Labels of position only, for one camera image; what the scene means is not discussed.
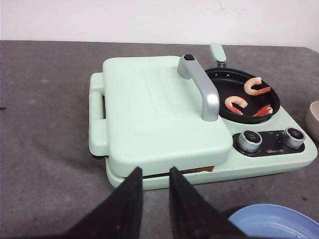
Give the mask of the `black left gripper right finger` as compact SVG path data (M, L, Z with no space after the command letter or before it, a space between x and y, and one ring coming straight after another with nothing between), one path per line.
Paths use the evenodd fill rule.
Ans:
M176 167L169 172L169 211L175 239L239 239L246 235L212 207Z

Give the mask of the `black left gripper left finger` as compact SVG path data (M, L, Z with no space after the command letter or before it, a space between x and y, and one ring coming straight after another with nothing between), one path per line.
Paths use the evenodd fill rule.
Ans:
M65 235L67 239L138 239L143 213L141 168Z

